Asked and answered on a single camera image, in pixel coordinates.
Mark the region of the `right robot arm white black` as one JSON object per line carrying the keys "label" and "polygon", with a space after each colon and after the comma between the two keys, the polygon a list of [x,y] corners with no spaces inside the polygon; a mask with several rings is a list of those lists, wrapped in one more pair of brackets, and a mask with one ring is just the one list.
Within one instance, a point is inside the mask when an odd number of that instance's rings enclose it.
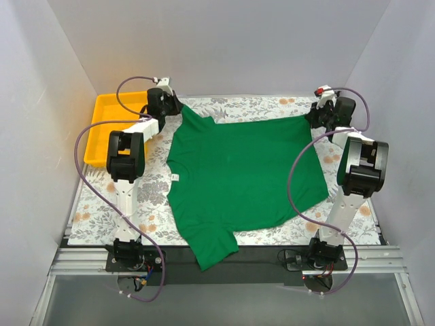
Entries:
{"label": "right robot arm white black", "polygon": [[336,182],[338,193],[332,209],[316,235],[310,240],[307,260],[316,270],[343,261],[343,244],[359,208],[383,187],[389,145],[365,137],[357,131],[347,132],[356,102],[335,94],[320,96],[311,105],[305,119],[312,128],[324,127],[334,132],[328,139],[343,150]]}

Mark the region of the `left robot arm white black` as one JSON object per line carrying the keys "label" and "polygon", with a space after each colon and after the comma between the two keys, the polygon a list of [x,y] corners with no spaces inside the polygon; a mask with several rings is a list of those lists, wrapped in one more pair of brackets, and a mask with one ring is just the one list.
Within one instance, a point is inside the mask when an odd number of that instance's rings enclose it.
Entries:
{"label": "left robot arm white black", "polygon": [[141,235],[137,231],[137,197],[139,179],[145,172],[145,143],[162,131],[166,117],[180,114],[182,108],[171,87],[150,88],[142,112],[152,118],[109,134],[106,168],[114,182],[116,208],[122,213],[116,222],[115,240],[109,251],[116,263],[131,272],[147,269]]}

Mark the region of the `green t shirt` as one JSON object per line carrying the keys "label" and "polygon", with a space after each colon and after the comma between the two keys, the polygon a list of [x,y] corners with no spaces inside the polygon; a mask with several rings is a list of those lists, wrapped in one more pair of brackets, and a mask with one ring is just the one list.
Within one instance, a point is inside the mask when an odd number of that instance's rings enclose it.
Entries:
{"label": "green t shirt", "polygon": [[277,227],[328,197],[304,117],[218,124],[181,114],[168,201],[201,270],[238,251],[236,233]]}

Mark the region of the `yellow plastic tray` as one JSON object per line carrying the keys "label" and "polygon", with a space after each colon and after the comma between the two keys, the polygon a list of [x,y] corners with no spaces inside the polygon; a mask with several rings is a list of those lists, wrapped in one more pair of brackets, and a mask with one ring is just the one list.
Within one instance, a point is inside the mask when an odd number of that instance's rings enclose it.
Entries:
{"label": "yellow plastic tray", "polygon": [[[139,112],[147,104],[147,92],[125,92],[119,94],[124,105]],[[92,124],[112,120],[138,120],[139,116],[124,109],[117,101],[116,94],[98,95]],[[106,167],[109,134],[113,130],[124,130],[133,123],[111,123],[92,127],[88,133],[88,141],[84,154],[84,162],[93,167]]]}

